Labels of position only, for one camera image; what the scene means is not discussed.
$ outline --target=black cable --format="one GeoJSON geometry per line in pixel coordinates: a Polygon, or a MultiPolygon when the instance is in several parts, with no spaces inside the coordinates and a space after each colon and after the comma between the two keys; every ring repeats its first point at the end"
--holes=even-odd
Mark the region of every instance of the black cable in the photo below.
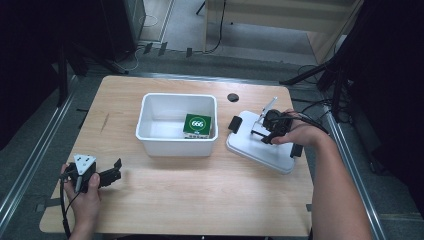
{"type": "MultiPolygon", "coordinates": [[[[297,75],[299,76],[300,75],[300,70],[302,69],[302,68],[305,68],[305,67],[316,67],[315,65],[303,65],[303,66],[301,66],[301,67],[299,67],[298,69],[297,69],[297,75]]],[[[318,78],[316,77],[316,74],[315,75],[313,75],[313,77],[315,78],[315,81],[316,82],[310,82],[310,81],[308,81],[307,79],[305,79],[305,80],[303,80],[304,82],[306,82],[306,83],[310,83],[310,84],[317,84],[317,82],[318,82],[318,78]]]]}
{"type": "Polygon", "coordinates": [[[310,108],[312,108],[312,107],[314,107],[314,106],[316,106],[316,105],[318,105],[318,104],[323,104],[323,105],[331,104],[331,101],[332,101],[332,99],[331,99],[331,98],[328,98],[328,99],[323,99],[323,100],[320,100],[320,101],[314,102],[314,103],[312,103],[311,105],[309,105],[309,106],[305,107],[305,108],[301,111],[301,113],[305,113],[305,112],[306,112],[306,110],[308,110],[308,109],[310,109],[310,108]]]}
{"type": "Polygon", "coordinates": [[[72,203],[74,202],[74,200],[79,196],[79,194],[80,194],[81,192],[78,192],[77,193],[77,195],[75,195],[75,197],[74,198],[72,198],[72,200],[69,202],[69,204],[68,204],[68,207],[66,208],[66,211],[65,211],[65,214],[67,215],[68,214],[68,210],[69,210],[69,207],[72,205],[72,203]]]}
{"type": "Polygon", "coordinates": [[[309,116],[305,115],[305,117],[294,117],[294,116],[283,116],[283,117],[276,117],[273,119],[270,119],[270,121],[278,121],[278,120],[283,120],[283,119],[293,119],[293,120],[300,120],[302,122],[308,123],[318,129],[320,129],[321,131],[325,132],[326,134],[329,135],[327,129],[325,129],[323,126],[321,126],[321,124],[317,123],[316,121],[312,120],[312,118],[310,118],[309,116]]]}
{"type": "Polygon", "coordinates": [[[68,223],[68,219],[66,217],[66,211],[65,210],[65,195],[64,195],[64,185],[65,185],[65,179],[68,177],[68,175],[63,174],[60,177],[60,206],[62,209],[62,224],[63,224],[63,229],[65,230],[65,234],[66,237],[69,239],[71,237],[71,230],[69,228],[69,223],[68,223]]]}

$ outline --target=person's right hand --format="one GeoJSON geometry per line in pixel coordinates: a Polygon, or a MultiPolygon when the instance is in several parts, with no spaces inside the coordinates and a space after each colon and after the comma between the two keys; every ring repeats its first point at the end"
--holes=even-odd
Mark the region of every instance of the person's right hand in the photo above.
{"type": "MultiPolygon", "coordinates": [[[[285,113],[293,117],[299,114],[293,109],[287,109],[285,113]]],[[[330,137],[317,127],[300,120],[293,120],[291,130],[286,135],[275,137],[271,140],[272,144],[296,143],[302,146],[316,147],[320,141],[330,139],[330,137]]]]}

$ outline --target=floor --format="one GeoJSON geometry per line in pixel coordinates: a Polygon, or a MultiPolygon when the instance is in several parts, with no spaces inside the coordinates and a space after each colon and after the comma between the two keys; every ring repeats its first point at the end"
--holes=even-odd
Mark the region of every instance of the floor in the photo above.
{"type": "MultiPolygon", "coordinates": [[[[154,17],[151,17],[150,20],[146,18],[145,26],[154,25],[158,28],[147,34],[146,29],[152,27],[146,27],[144,29],[146,34],[142,34],[142,38],[145,39],[140,42],[140,51],[136,53],[136,57],[130,57],[119,63],[124,68],[134,69],[130,74],[154,73],[156,75],[153,76],[158,77],[167,76],[163,74],[196,75],[247,83],[278,84],[275,82],[276,80],[291,78],[316,65],[305,32],[251,28],[251,26],[242,24],[224,26],[223,40],[213,54],[199,54],[186,58],[187,48],[197,50],[202,47],[201,31],[204,10],[200,11],[199,15],[195,13],[203,1],[150,0],[148,3],[148,0],[144,0],[144,2],[147,15],[158,18],[157,23],[154,17]],[[158,2],[164,7],[154,7],[150,5],[152,2],[158,2]],[[267,36],[270,34],[275,34],[279,36],[278,39],[283,40],[269,40],[267,36]],[[154,43],[153,49],[150,53],[142,54],[143,46],[150,42],[154,43]],[[167,43],[167,50],[164,55],[160,56],[158,48],[162,43],[167,43]]],[[[208,48],[213,47],[216,40],[217,35],[210,35],[208,48]]],[[[56,184],[56,175],[52,173],[59,169],[64,159],[69,156],[73,142],[78,135],[77,129],[83,121],[85,113],[77,109],[87,110],[90,108],[102,76],[110,74],[101,66],[91,66],[90,69],[88,76],[78,77],[77,84],[74,86],[76,97],[74,96],[70,105],[67,106],[68,109],[64,113],[62,124],[53,129],[55,137],[47,144],[48,148],[44,150],[39,165],[34,167],[35,171],[31,176],[33,180],[26,186],[28,189],[25,195],[21,196],[21,204],[15,206],[15,214],[9,219],[9,225],[6,229],[0,228],[0,239],[63,239],[63,234],[43,234],[39,231],[38,222],[42,212],[37,211],[37,206],[44,203],[44,200],[51,195],[49,189],[53,189],[56,184]]],[[[306,82],[289,89],[293,104],[299,109],[310,104],[299,100],[322,98],[321,93],[314,88],[313,84],[306,82]]],[[[36,136],[43,134],[45,126],[50,121],[49,117],[55,114],[56,98],[57,93],[54,93],[17,134],[11,145],[0,152],[0,162],[4,169],[13,169],[11,171],[2,170],[5,181],[0,185],[1,199],[5,199],[15,179],[19,178],[20,170],[26,166],[26,159],[28,162],[36,160],[32,155],[38,141],[36,136]]],[[[320,116],[326,110],[319,107],[313,111],[313,114],[320,116]]],[[[341,146],[344,156],[353,158],[353,165],[349,165],[349,167],[359,175],[359,184],[365,186],[366,189],[363,194],[371,200],[369,207],[375,212],[370,212],[370,214],[375,215],[379,220],[373,222],[373,227],[381,227],[383,230],[383,233],[374,236],[374,239],[424,239],[424,221],[417,213],[405,186],[390,174],[377,176],[370,171],[367,153],[361,146],[352,125],[335,124],[332,126],[331,122],[326,124],[327,127],[334,128],[334,131],[340,130],[341,138],[347,140],[346,146],[341,146]]],[[[310,162],[310,165],[313,169],[313,161],[310,162]]]]}

